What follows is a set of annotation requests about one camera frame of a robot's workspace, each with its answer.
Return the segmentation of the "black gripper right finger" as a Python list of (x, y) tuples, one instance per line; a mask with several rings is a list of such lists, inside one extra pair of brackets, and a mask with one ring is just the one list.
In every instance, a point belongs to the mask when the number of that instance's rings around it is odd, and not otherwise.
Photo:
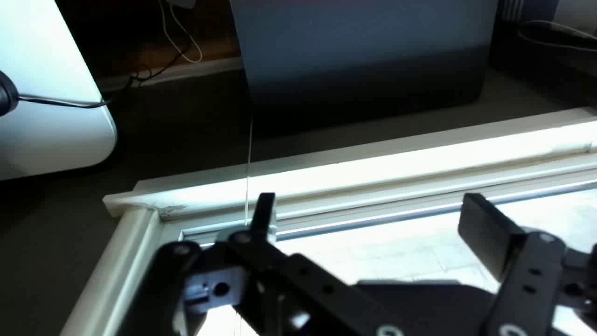
[(581, 251), (558, 234), (525, 229), (478, 191), (463, 195), (458, 231), (500, 281), (484, 336), (566, 336), (553, 324), (558, 305), (597, 330), (596, 249)]

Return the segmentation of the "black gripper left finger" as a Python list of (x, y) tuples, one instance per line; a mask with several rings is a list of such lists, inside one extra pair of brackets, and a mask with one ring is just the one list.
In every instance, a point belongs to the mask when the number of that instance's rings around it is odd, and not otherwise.
[(249, 281), (237, 311), (267, 336), (400, 336), (394, 315), (303, 253), (286, 255), (269, 240), (277, 195), (263, 191), (245, 231), (226, 244)]

